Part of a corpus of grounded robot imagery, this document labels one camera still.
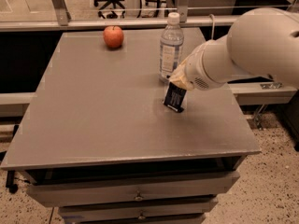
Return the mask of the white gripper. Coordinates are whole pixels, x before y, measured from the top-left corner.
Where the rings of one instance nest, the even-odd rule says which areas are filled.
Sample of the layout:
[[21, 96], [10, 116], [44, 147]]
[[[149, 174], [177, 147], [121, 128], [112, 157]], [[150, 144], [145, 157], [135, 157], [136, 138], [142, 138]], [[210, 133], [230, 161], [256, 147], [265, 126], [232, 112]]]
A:
[[207, 41], [196, 47], [174, 70], [174, 74], [169, 78], [169, 81], [186, 91], [191, 91], [194, 87], [201, 91], [221, 87], [222, 83], [214, 81], [204, 68], [204, 53], [206, 47], [210, 44], [211, 42]]

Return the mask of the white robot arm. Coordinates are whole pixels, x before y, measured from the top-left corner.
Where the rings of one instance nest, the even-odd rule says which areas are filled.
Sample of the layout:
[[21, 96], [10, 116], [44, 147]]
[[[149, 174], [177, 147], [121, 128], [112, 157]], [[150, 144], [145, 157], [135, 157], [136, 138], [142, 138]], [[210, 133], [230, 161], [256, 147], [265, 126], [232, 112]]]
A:
[[196, 47], [169, 81], [206, 91], [251, 77], [299, 87], [298, 13], [271, 7], [244, 13], [227, 35]]

